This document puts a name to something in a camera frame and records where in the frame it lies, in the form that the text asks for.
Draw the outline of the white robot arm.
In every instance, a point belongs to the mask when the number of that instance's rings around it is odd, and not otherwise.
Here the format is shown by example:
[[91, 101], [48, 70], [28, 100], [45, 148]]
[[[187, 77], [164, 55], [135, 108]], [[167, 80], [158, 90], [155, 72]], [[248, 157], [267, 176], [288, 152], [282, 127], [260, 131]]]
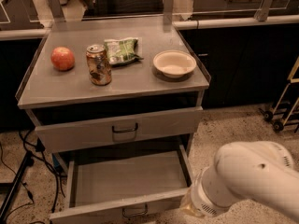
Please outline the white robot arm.
[[193, 180], [180, 210], [194, 217], [217, 217], [243, 200], [299, 220], [299, 172], [284, 146], [271, 141], [222, 146]]

